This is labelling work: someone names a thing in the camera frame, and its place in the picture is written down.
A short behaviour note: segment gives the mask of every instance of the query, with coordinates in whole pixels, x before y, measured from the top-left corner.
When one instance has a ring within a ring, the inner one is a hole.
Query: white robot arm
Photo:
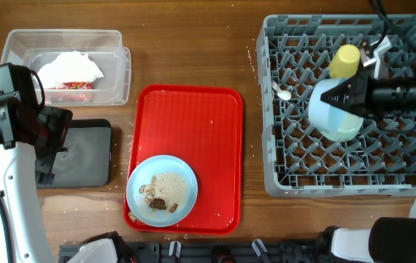
[[[375,80],[370,77],[372,73],[371,70],[359,72],[325,92],[322,101],[362,117],[416,110],[416,69],[413,79]],[[360,262],[413,262],[416,260],[416,200],[409,217],[380,218],[372,229],[337,229],[332,234],[331,253]]]
[[[6,214],[0,226],[0,262],[53,263],[47,241],[34,178],[36,153],[32,145],[17,142],[15,148],[0,145],[0,198]],[[115,263],[114,243],[109,238],[93,241],[80,248],[69,262]]]
[[[0,66],[0,263],[56,262],[36,192],[35,163],[37,156],[55,156],[61,149],[72,113],[38,104],[31,75],[36,72],[24,66]],[[86,242],[69,262],[122,258],[136,263],[122,238],[111,232]]]

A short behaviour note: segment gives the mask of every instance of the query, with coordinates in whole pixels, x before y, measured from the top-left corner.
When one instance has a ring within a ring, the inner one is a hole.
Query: plastic food container
[[[1,64],[27,66],[38,72],[62,52],[87,53],[104,77],[93,82],[91,90],[46,89],[46,104],[55,106],[123,105],[128,100],[131,58],[116,30],[18,29],[7,37]],[[39,87],[36,95],[41,100]],[[86,96],[86,101],[77,97]]]

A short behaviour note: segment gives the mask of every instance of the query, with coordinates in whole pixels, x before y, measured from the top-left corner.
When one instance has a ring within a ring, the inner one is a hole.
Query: plate
[[[151,183],[151,178],[154,175],[164,172],[177,173],[183,176],[188,183],[187,202],[179,205],[174,213],[170,213],[168,210],[153,211],[144,201],[144,194],[139,193],[143,185]],[[165,227],[176,224],[189,214],[195,205],[199,187],[196,176],[188,164],[174,156],[160,155],[144,160],[135,168],[128,179],[126,193],[130,211],[141,222],[150,226]]]

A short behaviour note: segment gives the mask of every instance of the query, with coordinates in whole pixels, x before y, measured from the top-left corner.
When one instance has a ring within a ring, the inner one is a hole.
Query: plastic tray
[[[128,100],[131,57],[116,30],[17,29],[7,37],[1,64],[10,62],[38,72],[62,52],[87,53],[104,77],[92,90],[46,89],[46,104],[64,106],[123,105]],[[41,100],[39,87],[36,95]]]
[[[388,16],[416,41],[416,15]],[[273,197],[347,194],[416,195],[416,115],[385,116],[385,129],[366,119],[356,138],[331,142],[311,124],[307,106],[314,85],[328,77],[341,45],[380,38],[376,15],[270,15],[258,36],[258,82],[263,100],[263,171]],[[416,53],[391,35],[385,54],[392,77],[413,76]],[[293,98],[279,99],[271,81]]]
[[[132,222],[136,230],[226,235],[240,221],[242,178],[241,96],[229,88],[150,85],[139,95],[128,177],[151,156],[167,154],[195,172],[199,195],[178,224],[157,228]]]

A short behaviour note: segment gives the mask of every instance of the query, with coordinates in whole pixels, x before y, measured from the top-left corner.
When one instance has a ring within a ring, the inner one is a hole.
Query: rice
[[[188,182],[187,180],[175,172],[162,172],[152,176],[151,184],[144,186],[145,189],[154,189],[153,198],[164,200],[167,207],[167,212],[173,204],[177,204],[177,210],[183,208],[187,203],[188,197]],[[140,198],[140,207],[148,207],[149,202],[145,198]]]

